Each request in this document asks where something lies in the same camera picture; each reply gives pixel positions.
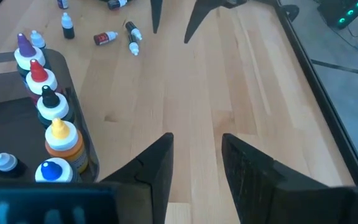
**wooden tabletop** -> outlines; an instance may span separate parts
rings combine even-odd
[[[256,2],[210,13],[183,43],[195,0],[164,0],[157,34],[149,1],[109,11],[98,0],[69,0],[76,37],[63,38],[54,0],[4,0],[0,52],[18,32],[41,32],[68,63],[100,162],[99,179],[165,132],[175,135],[167,223],[238,223],[221,158],[233,133],[324,184],[353,184],[286,35],[269,6]],[[140,55],[123,24],[141,30]],[[113,30],[113,43],[93,35]],[[0,72],[14,64],[0,64]]]

